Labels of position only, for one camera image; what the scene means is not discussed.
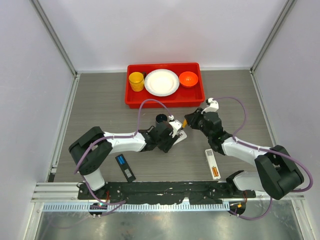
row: gray tabletop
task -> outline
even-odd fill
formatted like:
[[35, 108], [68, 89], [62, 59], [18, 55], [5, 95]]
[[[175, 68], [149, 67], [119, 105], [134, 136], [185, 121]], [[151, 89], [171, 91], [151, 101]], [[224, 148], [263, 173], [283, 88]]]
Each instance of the gray tabletop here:
[[[260, 146], [271, 146], [271, 139], [248, 70], [202, 71], [206, 98], [232, 96], [243, 101], [248, 112], [247, 124], [238, 137]], [[105, 132], [130, 133], [137, 128], [137, 109], [130, 109], [124, 102], [126, 73], [81, 74], [72, 112], [67, 126], [55, 182], [79, 182], [79, 174], [73, 175], [75, 163], [68, 147], [94, 126]], [[170, 108], [174, 117], [184, 120], [184, 115], [196, 107]], [[162, 108], [142, 110], [139, 129], [155, 124]], [[219, 101], [219, 116], [226, 131], [233, 133], [243, 122], [244, 113], [238, 102], [231, 99]], [[185, 128], [187, 139], [172, 147], [168, 153], [159, 149], [148, 152], [124, 152], [137, 181], [205, 181], [211, 180], [204, 151], [210, 146], [207, 138], [198, 130]], [[115, 156], [111, 154], [100, 169], [106, 181], [126, 181]], [[215, 153], [215, 159], [225, 179], [238, 170], [255, 171], [248, 163], [233, 157]]]

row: red tray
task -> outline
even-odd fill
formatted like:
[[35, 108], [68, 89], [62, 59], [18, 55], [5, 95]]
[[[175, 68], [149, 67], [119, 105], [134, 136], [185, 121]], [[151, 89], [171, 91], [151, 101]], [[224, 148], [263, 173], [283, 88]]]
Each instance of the red tray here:
[[[146, 88], [142, 91], [133, 91], [129, 83], [129, 75], [133, 72], [149, 74], [157, 69], [168, 69], [179, 75], [183, 72], [193, 72], [198, 76], [198, 83], [193, 87], [179, 86], [177, 91], [170, 96], [154, 96], [149, 93]], [[131, 109], [138, 109], [140, 104], [146, 99], [156, 99], [162, 102], [166, 107], [198, 107], [205, 100], [204, 86], [200, 73], [199, 64], [196, 62], [189, 63], [160, 63], [160, 64], [139, 64], [129, 65], [126, 74], [126, 87], [124, 102]], [[162, 106], [154, 101], [146, 102], [143, 108], [162, 108]]]

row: cable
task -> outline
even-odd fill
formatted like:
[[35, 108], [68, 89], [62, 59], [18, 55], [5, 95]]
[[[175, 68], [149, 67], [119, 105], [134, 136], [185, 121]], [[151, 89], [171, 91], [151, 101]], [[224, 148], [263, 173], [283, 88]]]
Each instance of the cable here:
[[244, 198], [244, 204], [246, 204], [248, 202], [247, 191], [244, 191], [243, 198]]
[[258, 148], [257, 146], [253, 146], [251, 144], [248, 144], [246, 142], [243, 142], [243, 141], [240, 141], [240, 140], [237, 140], [236, 139], [236, 134], [245, 126], [246, 122], [247, 122], [247, 110], [245, 108], [245, 105], [242, 103], [242, 101], [240, 101], [238, 98], [236, 97], [233, 97], [233, 96], [223, 96], [223, 97], [218, 97], [218, 98], [214, 98], [214, 100], [220, 100], [220, 99], [233, 99], [233, 100], [236, 100], [238, 103], [240, 103], [240, 105], [242, 106], [243, 108], [243, 111], [244, 111], [244, 120], [241, 124], [241, 126], [235, 130], [235, 132], [232, 134], [232, 138], [234, 141], [236, 141], [237, 143], [243, 145], [243, 146], [246, 146], [248, 148], [251, 148], [251, 149], [255, 149], [255, 150], [258, 150], [258, 151], [262, 151], [262, 152], [268, 152], [268, 153], [271, 153], [271, 154], [275, 154], [275, 155], [279, 155], [283, 158], [286, 158], [286, 159], [289, 159], [291, 160], [292, 162], [294, 162], [295, 164], [298, 164], [304, 171], [305, 173], [307, 174], [308, 178], [309, 178], [309, 185], [303, 189], [295, 189], [293, 190], [292, 192], [293, 193], [303, 193], [305, 191], [308, 191], [309, 189], [312, 188], [313, 184], [314, 184], [314, 179], [312, 177], [312, 174], [311, 172], [309, 171], [309, 169], [307, 169], [307, 167], [301, 163], [300, 161], [296, 160], [295, 158], [291, 157], [291, 156], [288, 156], [286, 154], [283, 154], [281, 152], [277, 152], [277, 151], [273, 151], [271, 149], [266, 149], [266, 148]]
[[[100, 215], [100, 217], [103, 217], [103, 216], [107, 216], [107, 215], [109, 215], [109, 214], [112, 214], [115, 210], [117, 210], [118, 208], [120, 208], [122, 205], [123, 205], [123, 203], [120, 204], [119, 206], [115, 207], [114, 209], [108, 211], [108, 212], [102, 213], [102, 214]], [[100, 207], [100, 206], [95, 206], [95, 208], [105, 209], [104, 207]], [[40, 239], [41, 239], [41, 240], [44, 239], [44, 237], [45, 237], [45, 235], [46, 235], [46, 233], [47, 233], [47, 231], [48, 231], [48, 229], [49, 229], [49, 226], [54, 227], [54, 228], [56, 228], [56, 229], [68, 230], [68, 229], [74, 228], [76, 225], [82, 223], [83, 221], [85, 221], [85, 220], [87, 220], [87, 219], [89, 219], [89, 218], [91, 218], [91, 217], [92, 217], [91, 215], [85, 216], [85, 217], [83, 217], [82, 219], [80, 219], [79, 221], [77, 221], [76, 223], [74, 223], [74, 224], [72, 224], [72, 225], [70, 225], [70, 226], [57, 226], [57, 225], [54, 225], [54, 224], [52, 223], [53, 220], [54, 220], [54, 217], [53, 217], [52, 219], [49, 220], [49, 222], [48, 222], [47, 226], [45, 227], [45, 229], [44, 229], [44, 231], [43, 231], [42, 236], [41, 236]]]
[[139, 131], [139, 125], [140, 125], [140, 116], [141, 116], [141, 109], [143, 107], [143, 105], [146, 103], [146, 102], [150, 102], [150, 101], [154, 101], [154, 102], [157, 102], [158, 104], [162, 105], [165, 110], [168, 112], [169, 116], [172, 116], [172, 114], [170, 113], [169, 109], [160, 101], [156, 100], [156, 99], [152, 99], [152, 98], [149, 98], [149, 99], [146, 99], [144, 100], [141, 105], [140, 105], [140, 108], [139, 108], [139, 112], [138, 112], [138, 123], [137, 123], [137, 127], [136, 127], [136, 130], [135, 132], [133, 133], [133, 135], [128, 135], [128, 136], [105, 136], [105, 137], [101, 137], [99, 138], [98, 140], [94, 141], [93, 143], [90, 144], [90, 146], [86, 149], [86, 151], [84, 152], [84, 154], [82, 155], [82, 157], [80, 158], [79, 162], [77, 163], [76, 167], [75, 167], [75, 170], [73, 172], [73, 174], [76, 174], [79, 170], [79, 167], [81, 166], [82, 162], [84, 161], [84, 159], [86, 158], [86, 156], [88, 155], [88, 153], [90, 152], [90, 150], [92, 149], [92, 147], [94, 145], [96, 145], [97, 143], [103, 141], [103, 140], [107, 140], [107, 139], [130, 139], [130, 138], [133, 138], [137, 135], [138, 131]]
[[[101, 137], [99, 138], [98, 140], [94, 141], [93, 143], [90, 144], [90, 146], [85, 150], [84, 154], [82, 155], [82, 157], [80, 158], [79, 162], [77, 163], [76, 167], [75, 167], [75, 170], [74, 170], [74, 173], [73, 174], [76, 174], [79, 170], [79, 167], [81, 166], [82, 162], [84, 161], [84, 159], [86, 158], [86, 156], [88, 155], [88, 153], [90, 152], [90, 150], [92, 149], [93, 146], [95, 146], [97, 143], [103, 141], [103, 140], [107, 140], [107, 139], [111, 139], [111, 138], [115, 138], [115, 139], [130, 139], [130, 138], [134, 138], [138, 131], [139, 131], [139, 125], [140, 125], [140, 116], [141, 116], [141, 109], [142, 107], [144, 106], [144, 104], [146, 102], [150, 102], [150, 101], [154, 101], [154, 102], [157, 102], [158, 104], [162, 105], [165, 110], [168, 112], [169, 116], [172, 116], [171, 112], [169, 111], [169, 109], [160, 101], [156, 100], [156, 99], [152, 99], [152, 98], [149, 98], [149, 99], [146, 99], [144, 100], [140, 107], [139, 107], [139, 111], [138, 111], [138, 120], [137, 120], [137, 127], [136, 127], [136, 130], [135, 132], [133, 133], [133, 135], [128, 135], [128, 136], [105, 136], [105, 137]], [[109, 202], [104, 202], [104, 201], [101, 201], [95, 194], [94, 192], [92, 191], [92, 189], [90, 188], [90, 185], [89, 183], [86, 181], [85, 177], [82, 176], [83, 180], [84, 180], [84, 183], [86, 184], [90, 194], [92, 195], [92, 197], [97, 200], [98, 202], [102, 203], [102, 204], [105, 204], [105, 205], [118, 205], [116, 208], [114, 208], [113, 210], [111, 211], [108, 211], [106, 213], [103, 213], [101, 216], [106, 216], [106, 215], [109, 215], [111, 213], [113, 213], [115, 210], [117, 210], [118, 208], [120, 208], [126, 201], [123, 200], [123, 201], [120, 201], [120, 202], [115, 202], [115, 203], [109, 203]]]
[[271, 211], [272, 201], [273, 201], [273, 198], [270, 197], [270, 203], [269, 203], [268, 209], [265, 211], [264, 214], [262, 214], [261, 216], [258, 216], [258, 217], [248, 217], [248, 216], [239, 215], [239, 214], [237, 214], [237, 208], [235, 209], [235, 211], [231, 211], [231, 210], [230, 210], [229, 212], [232, 213], [233, 215], [237, 216], [238, 218], [245, 219], [245, 220], [258, 220], [258, 219], [262, 219], [263, 217], [265, 217], [265, 216]]
[[[240, 126], [237, 130], [235, 130], [234, 133], [232, 134], [232, 139], [233, 139], [234, 141], [236, 141], [237, 143], [239, 143], [239, 144], [241, 144], [241, 145], [243, 145], [243, 146], [246, 146], [246, 147], [248, 147], [248, 148], [251, 148], [251, 149], [255, 149], [255, 150], [258, 150], [258, 151], [263, 151], [263, 152], [268, 152], [268, 153], [271, 153], [271, 154], [279, 155], [279, 156], [281, 156], [281, 157], [283, 157], [283, 158], [286, 158], [286, 159], [291, 160], [291, 161], [294, 162], [295, 164], [298, 164], [298, 165], [305, 171], [305, 173], [307, 174], [307, 176], [308, 176], [308, 178], [309, 178], [309, 185], [308, 185], [307, 187], [303, 188], [303, 189], [295, 189], [295, 190], [292, 191], [293, 193], [302, 193], [302, 192], [308, 191], [309, 189], [312, 188], [312, 186], [313, 186], [313, 184], [314, 184], [314, 179], [313, 179], [313, 177], [312, 177], [312, 174], [311, 174], [311, 172], [309, 171], [309, 169], [307, 169], [307, 167], [306, 167], [303, 163], [301, 163], [300, 161], [296, 160], [295, 158], [293, 158], [293, 157], [291, 157], [291, 156], [288, 156], [288, 155], [286, 155], [286, 154], [283, 154], [283, 153], [281, 153], [281, 152], [273, 151], [273, 150], [271, 150], [271, 149], [266, 149], [266, 148], [258, 148], [258, 147], [256, 147], [256, 146], [253, 146], [253, 145], [251, 145], [251, 144], [248, 144], [248, 143], [246, 143], [246, 142], [243, 142], [243, 141], [240, 141], [240, 140], [236, 139], [236, 134], [245, 126], [245, 124], [246, 124], [246, 122], [247, 122], [247, 110], [246, 110], [245, 105], [243, 104], [243, 102], [242, 102], [240, 99], [236, 98], [236, 97], [233, 97], [233, 96], [223, 96], [223, 97], [214, 98], [214, 100], [216, 100], [216, 101], [217, 101], [217, 100], [220, 100], [220, 99], [233, 99], [233, 100], [236, 100], [236, 101], [242, 106], [242, 109], [243, 109], [243, 111], [244, 111], [244, 120], [243, 120], [241, 126]], [[235, 215], [235, 216], [237, 216], [237, 217], [239, 217], [239, 218], [241, 218], [241, 219], [245, 219], [245, 220], [258, 220], [258, 219], [262, 219], [264, 216], [266, 216], [266, 215], [271, 211], [272, 202], [273, 202], [273, 198], [270, 197], [269, 207], [267, 208], [267, 210], [265, 211], [264, 214], [262, 214], [261, 216], [258, 216], [258, 217], [247, 217], [247, 216], [238, 215], [238, 214], [236, 213], [236, 212], [237, 212], [237, 209], [235, 210], [235, 212], [233, 212], [233, 211], [231, 211], [231, 210], [230, 210], [230, 212], [231, 212], [233, 215]]]

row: orange bowl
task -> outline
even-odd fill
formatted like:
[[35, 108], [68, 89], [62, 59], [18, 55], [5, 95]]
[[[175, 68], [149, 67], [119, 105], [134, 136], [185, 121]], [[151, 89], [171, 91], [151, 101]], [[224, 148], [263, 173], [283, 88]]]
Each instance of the orange bowl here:
[[198, 82], [198, 76], [192, 71], [185, 71], [180, 74], [179, 81], [182, 86], [186, 88], [191, 88]]

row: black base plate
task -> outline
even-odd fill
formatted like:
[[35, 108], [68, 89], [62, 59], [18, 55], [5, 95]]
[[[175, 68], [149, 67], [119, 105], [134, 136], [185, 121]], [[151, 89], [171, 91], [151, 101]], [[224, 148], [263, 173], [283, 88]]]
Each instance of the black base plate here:
[[[78, 183], [78, 199], [93, 200], [86, 184]], [[95, 194], [105, 200], [109, 191], [111, 203], [125, 200], [126, 204], [172, 205], [182, 203], [185, 197], [191, 205], [221, 204], [221, 199], [243, 198], [243, 191], [233, 191], [227, 182], [217, 181], [152, 181], [108, 182]], [[254, 191], [246, 191], [247, 198], [255, 198]]]

